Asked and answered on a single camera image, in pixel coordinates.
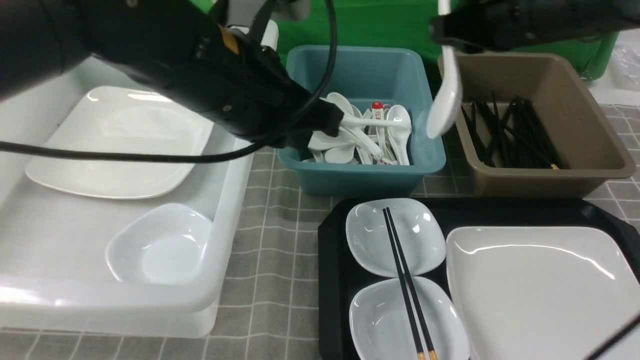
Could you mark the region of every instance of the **black tray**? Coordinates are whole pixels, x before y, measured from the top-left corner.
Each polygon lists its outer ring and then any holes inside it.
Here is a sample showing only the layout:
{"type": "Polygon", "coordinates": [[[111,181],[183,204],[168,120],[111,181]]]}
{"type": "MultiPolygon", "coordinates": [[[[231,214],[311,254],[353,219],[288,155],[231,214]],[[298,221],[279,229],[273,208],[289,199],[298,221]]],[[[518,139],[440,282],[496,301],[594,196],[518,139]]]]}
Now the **black tray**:
{"type": "MultiPolygon", "coordinates": [[[[364,270],[353,258],[344,225],[349,210],[364,201],[337,204],[318,227],[318,341],[323,360],[358,360],[349,330],[349,305],[361,289],[385,280],[364,270]]],[[[634,227],[606,211],[577,199],[416,199],[438,220],[445,238],[464,226],[584,226],[609,234],[640,281],[640,235],[634,227]]],[[[423,275],[451,297],[446,264],[423,275]]]]}

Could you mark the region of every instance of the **white dish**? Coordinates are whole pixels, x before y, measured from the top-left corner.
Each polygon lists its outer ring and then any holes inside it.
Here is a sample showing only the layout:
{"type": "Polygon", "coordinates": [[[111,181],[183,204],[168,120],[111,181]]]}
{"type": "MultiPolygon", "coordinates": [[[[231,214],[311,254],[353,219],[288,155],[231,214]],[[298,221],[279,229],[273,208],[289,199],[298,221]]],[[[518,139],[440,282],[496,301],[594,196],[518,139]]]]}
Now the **white dish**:
{"type": "MultiPolygon", "coordinates": [[[[162,95],[100,86],[80,100],[44,146],[200,155],[212,127],[212,121],[162,95]]],[[[107,199],[144,199],[173,190],[193,166],[34,157],[26,173],[36,183],[63,192],[107,199]]]]}
{"type": "Polygon", "coordinates": [[[183,284],[198,274],[211,231],[211,220],[188,206],[165,204],[109,242],[107,265],[118,281],[183,284]]]}
{"type": "MultiPolygon", "coordinates": [[[[615,241],[587,227],[464,227],[447,276],[473,360],[584,359],[640,307],[615,241]]],[[[640,331],[602,356],[637,359],[640,331]]]]}
{"type": "MultiPolygon", "coordinates": [[[[413,283],[438,358],[467,360],[467,333],[447,294],[435,282],[423,277],[414,277],[413,283]]],[[[361,360],[416,358],[398,279],[377,282],[360,290],[351,301],[349,325],[361,360]]],[[[418,329],[426,350],[424,335],[419,326],[418,329]]]]}
{"type": "Polygon", "coordinates": [[[383,199],[355,206],[346,220],[347,243],[368,272],[397,277],[382,209],[389,207],[412,275],[435,269],[445,258],[444,235],[431,211],[413,199],[383,199]]]}

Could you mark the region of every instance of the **spoon handle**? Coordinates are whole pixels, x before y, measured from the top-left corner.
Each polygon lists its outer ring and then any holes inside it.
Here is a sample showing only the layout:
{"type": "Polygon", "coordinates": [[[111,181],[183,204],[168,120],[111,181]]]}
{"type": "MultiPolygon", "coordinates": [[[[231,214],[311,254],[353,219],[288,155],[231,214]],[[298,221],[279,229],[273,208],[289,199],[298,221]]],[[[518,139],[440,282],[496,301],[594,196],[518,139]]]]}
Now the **spoon handle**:
{"type": "Polygon", "coordinates": [[[355,126],[380,126],[380,127],[406,127],[406,124],[402,122],[396,122],[393,120],[376,120],[376,119],[358,119],[352,115],[344,114],[342,118],[341,126],[355,127],[355,126]]]}

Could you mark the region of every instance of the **translucent plastic bin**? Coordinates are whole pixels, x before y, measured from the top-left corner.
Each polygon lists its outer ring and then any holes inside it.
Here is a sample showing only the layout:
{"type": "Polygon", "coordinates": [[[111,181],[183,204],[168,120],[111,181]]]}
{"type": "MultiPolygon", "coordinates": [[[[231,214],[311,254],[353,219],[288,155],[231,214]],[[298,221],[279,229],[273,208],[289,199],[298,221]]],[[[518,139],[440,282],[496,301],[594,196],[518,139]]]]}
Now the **translucent plastic bin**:
{"type": "MultiPolygon", "coordinates": [[[[308,90],[323,75],[328,47],[305,45],[289,52],[287,72],[308,90]]],[[[420,56],[406,49],[338,48],[337,61],[325,95],[338,92],[361,111],[372,102],[403,105],[412,117],[409,139],[411,166],[304,163],[291,148],[279,152],[280,161],[296,172],[302,191],[327,196],[405,196],[422,177],[440,171],[446,156],[441,138],[429,139],[426,119],[433,103],[420,56]]]]}

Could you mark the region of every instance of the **white plastic container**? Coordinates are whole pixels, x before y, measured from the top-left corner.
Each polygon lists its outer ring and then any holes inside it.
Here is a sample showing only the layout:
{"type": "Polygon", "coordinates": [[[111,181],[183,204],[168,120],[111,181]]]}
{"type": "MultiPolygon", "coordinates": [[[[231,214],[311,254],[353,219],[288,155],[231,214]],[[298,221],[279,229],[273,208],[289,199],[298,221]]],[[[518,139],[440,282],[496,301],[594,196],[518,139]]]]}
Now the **white plastic container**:
{"type": "MultiPolygon", "coordinates": [[[[278,28],[270,21],[262,44],[275,48],[277,41],[278,28]]],[[[147,90],[89,59],[0,102],[0,140],[45,143],[80,98],[102,85],[147,90]]],[[[214,126],[204,153],[247,145],[214,126]]],[[[24,173],[30,159],[0,152],[0,327],[181,338],[211,331],[253,156],[196,165],[170,193],[141,200],[46,188],[24,173]],[[118,281],[106,261],[107,244],[140,216],[169,203],[212,221],[198,271],[173,284],[118,281]]]]}

